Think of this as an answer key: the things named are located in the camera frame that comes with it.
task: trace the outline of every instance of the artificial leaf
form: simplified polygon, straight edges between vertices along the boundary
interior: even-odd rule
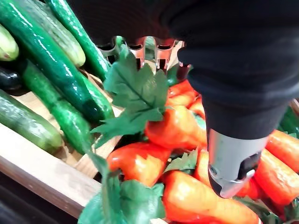
[[[299,197],[296,197],[289,205],[285,206],[285,218],[287,221],[299,219]]]
[[[206,121],[202,119],[201,116],[197,115],[196,113],[192,112],[195,117],[197,124],[200,126],[201,129],[206,130]]]
[[[182,158],[174,159],[165,169],[164,173],[169,170],[186,170],[186,169],[195,169],[197,162],[197,150],[193,150],[188,155],[184,153]]]
[[[111,224],[125,224],[120,201],[120,171],[110,172],[102,185],[103,214]]]
[[[103,214],[102,192],[100,190],[85,206],[79,216],[78,224],[106,224]]]
[[[153,218],[165,217],[161,193],[142,183],[130,180],[121,185],[121,209],[128,223],[149,223]]]
[[[93,152],[88,152],[87,154],[88,157],[93,161],[93,164],[98,170],[98,172],[102,175],[102,180],[104,180],[109,171],[107,161],[103,157]]]
[[[283,224],[283,221],[277,215],[255,202],[249,202],[239,197],[234,197],[234,199],[253,210],[261,219],[263,224]]]
[[[102,146],[115,136],[135,134],[143,131],[148,120],[160,121],[162,119],[162,113],[158,108],[142,112],[130,112],[129,110],[125,110],[119,117],[103,120],[104,124],[91,130],[91,133],[102,133],[95,147],[98,148]]]
[[[114,105],[132,112],[164,107],[168,89],[164,73],[160,71],[154,75],[148,64],[137,70],[131,52],[125,59],[115,62],[108,73],[104,88],[116,94]]]

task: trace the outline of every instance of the cucumber skin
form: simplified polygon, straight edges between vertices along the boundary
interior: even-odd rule
[[[43,74],[86,119],[97,123],[105,119],[101,108],[89,94],[82,74],[51,36],[18,5],[17,1],[0,1],[0,22],[23,45]]]
[[[79,111],[62,98],[50,81],[30,61],[22,77],[26,86],[40,98],[55,117],[70,145],[80,154],[90,150],[90,126]]]
[[[85,53],[86,62],[90,64],[94,75],[99,77],[103,82],[111,65],[92,42],[70,6],[65,0],[45,0],[45,2],[64,27],[77,39]]]
[[[56,19],[46,4],[37,0],[22,0],[20,5],[50,34],[76,67],[85,63],[85,54],[80,44]]]
[[[0,90],[0,123],[54,154],[62,146],[58,130],[40,115]]]

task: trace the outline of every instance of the carrot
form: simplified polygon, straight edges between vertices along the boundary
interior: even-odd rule
[[[190,106],[189,110],[201,116],[202,119],[206,119],[205,110],[204,106],[202,105],[201,98],[197,98],[197,100]]]
[[[185,81],[183,81],[183,82],[181,82],[179,84],[176,84],[176,85],[173,85],[172,87],[170,87],[168,89],[168,96],[171,98],[171,97],[180,95],[180,94],[182,94],[184,92],[193,91],[193,90],[194,89],[190,85],[189,81],[185,80]]]
[[[195,149],[206,147],[206,130],[196,123],[192,113],[184,106],[167,108],[162,121],[150,121],[145,127],[149,140],[166,148]]]
[[[269,135],[266,149],[296,173],[299,173],[299,140],[275,130]]]
[[[190,175],[169,171],[162,176],[162,201],[166,218],[177,222],[219,222],[257,224],[257,214],[240,202],[218,197],[212,189]]]
[[[278,205],[288,205],[299,196],[299,175],[267,149],[262,151],[254,178]]]
[[[137,142],[118,148],[107,158],[109,169],[121,169],[125,180],[152,187],[165,169],[171,150],[153,143]]]
[[[195,91],[187,91],[172,98],[168,98],[166,105],[183,105],[188,108],[194,102],[195,98]]]
[[[208,176],[208,164],[209,164],[209,153],[207,151],[201,151],[198,153],[197,166],[193,176],[204,183],[205,185],[212,188],[209,176]],[[252,200],[257,200],[266,197],[264,191],[257,184],[257,182],[251,178],[244,187],[236,194],[238,197],[248,196]]]

